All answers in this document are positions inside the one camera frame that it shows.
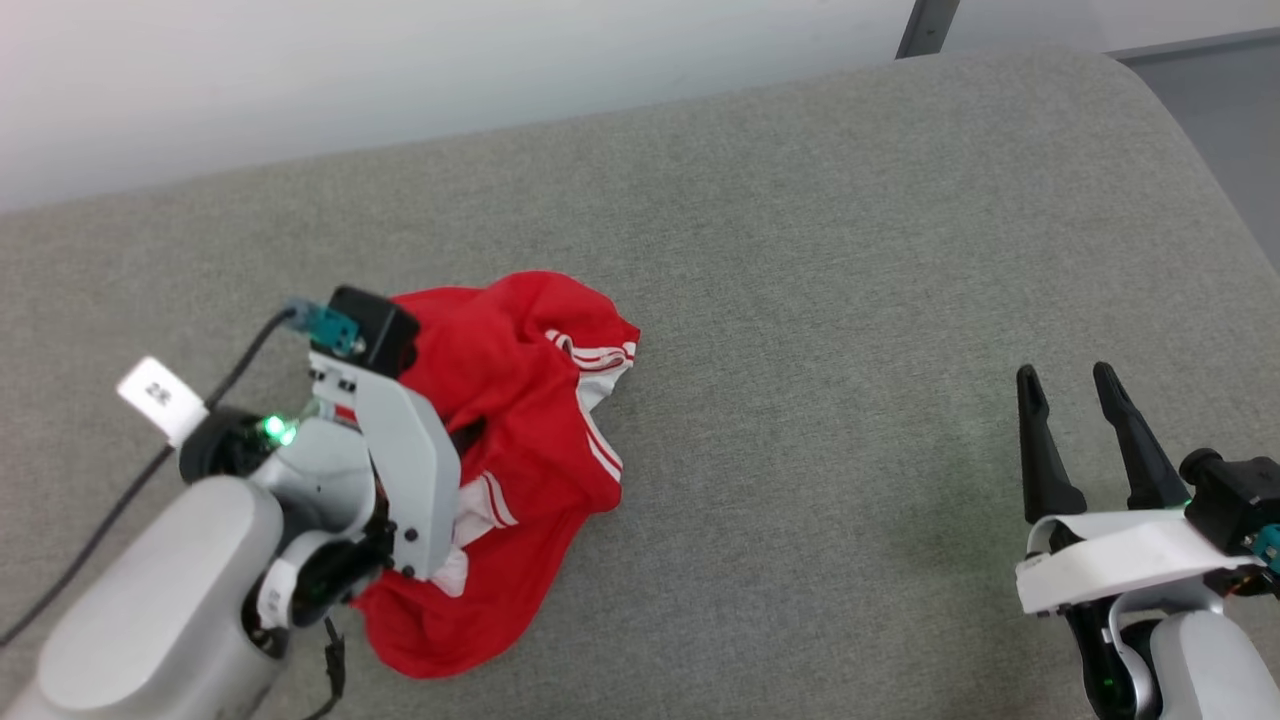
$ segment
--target gray floor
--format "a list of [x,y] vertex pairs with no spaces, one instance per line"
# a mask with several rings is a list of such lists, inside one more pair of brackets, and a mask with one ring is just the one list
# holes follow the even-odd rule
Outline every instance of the gray floor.
[[1280,268],[1280,37],[1124,63],[1178,119]]

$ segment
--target green led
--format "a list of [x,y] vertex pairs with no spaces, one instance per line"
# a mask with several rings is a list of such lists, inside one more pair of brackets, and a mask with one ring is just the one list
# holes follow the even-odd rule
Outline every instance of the green led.
[[280,418],[279,415],[271,415],[270,418],[262,420],[262,432],[273,438],[279,438],[285,429],[288,429],[288,425],[285,424],[284,418]]

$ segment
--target robotic arm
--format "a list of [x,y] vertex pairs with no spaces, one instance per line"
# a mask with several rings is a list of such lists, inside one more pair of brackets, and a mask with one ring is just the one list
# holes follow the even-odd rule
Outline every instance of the robotic arm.
[[[312,341],[307,409],[186,423],[173,439],[191,487],[56,625],[5,720],[248,717],[294,629],[384,569],[425,580],[444,564],[458,454],[430,402],[397,382],[417,322],[349,287],[291,306]],[[145,379],[154,419],[186,391]]]
[[1224,615],[1230,594],[1280,597],[1280,465],[1199,450],[1175,471],[1115,370],[1098,363],[1093,377],[1129,475],[1128,511],[1087,511],[1050,434],[1039,378],[1030,365],[1018,372],[1032,523],[1015,568],[1023,611],[1070,625],[1098,717],[1280,716],[1280,689]]

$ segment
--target gray table surface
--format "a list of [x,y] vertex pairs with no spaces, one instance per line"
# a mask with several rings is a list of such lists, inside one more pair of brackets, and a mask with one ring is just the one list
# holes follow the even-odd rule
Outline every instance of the gray table surface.
[[[1175,461],[1280,452],[1280,279],[1142,82],[1065,50],[78,201],[0,218],[0,621],[160,443],[114,396],[143,354],[207,391],[288,295],[526,268],[643,329],[598,414],[623,502],[530,630],[415,682],[343,611],[335,719],[1087,717],[1065,624],[1014,592],[1015,369],[1039,369],[1096,509],[1126,495],[1098,359]],[[232,400],[293,407],[305,369],[273,341]],[[166,469],[70,596],[179,491]],[[1280,670],[1275,603],[1231,612]],[[55,616],[0,656],[0,700]],[[262,717],[325,698],[320,644],[298,643]]]

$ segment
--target white backdrop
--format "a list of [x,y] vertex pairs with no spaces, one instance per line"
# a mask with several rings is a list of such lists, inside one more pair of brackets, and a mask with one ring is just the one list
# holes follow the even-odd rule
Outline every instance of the white backdrop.
[[0,210],[890,61],[913,0],[0,0]]

